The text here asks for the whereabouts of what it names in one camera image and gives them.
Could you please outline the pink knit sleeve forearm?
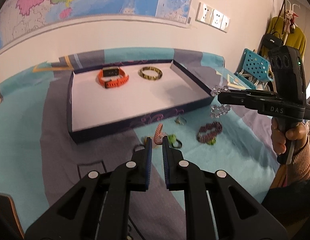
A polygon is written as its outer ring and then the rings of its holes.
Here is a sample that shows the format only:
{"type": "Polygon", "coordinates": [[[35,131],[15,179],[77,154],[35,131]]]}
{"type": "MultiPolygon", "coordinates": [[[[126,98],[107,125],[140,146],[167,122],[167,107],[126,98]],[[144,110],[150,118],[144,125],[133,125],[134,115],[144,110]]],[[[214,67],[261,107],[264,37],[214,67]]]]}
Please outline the pink knit sleeve forearm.
{"type": "Polygon", "coordinates": [[[296,182],[310,180],[310,142],[292,157],[289,165],[280,165],[270,189],[286,187],[296,182]]]}

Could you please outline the right hand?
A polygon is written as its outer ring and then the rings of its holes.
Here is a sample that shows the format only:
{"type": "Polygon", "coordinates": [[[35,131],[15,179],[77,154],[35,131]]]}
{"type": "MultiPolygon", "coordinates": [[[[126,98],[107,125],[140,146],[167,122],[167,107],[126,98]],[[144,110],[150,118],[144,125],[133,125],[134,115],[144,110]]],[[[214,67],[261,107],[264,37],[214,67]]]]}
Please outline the right hand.
{"type": "Polygon", "coordinates": [[[286,141],[295,141],[294,153],[300,151],[307,143],[307,132],[305,125],[300,122],[294,128],[288,130],[285,134],[278,129],[276,118],[272,118],[272,146],[277,155],[286,152],[286,141]]]}

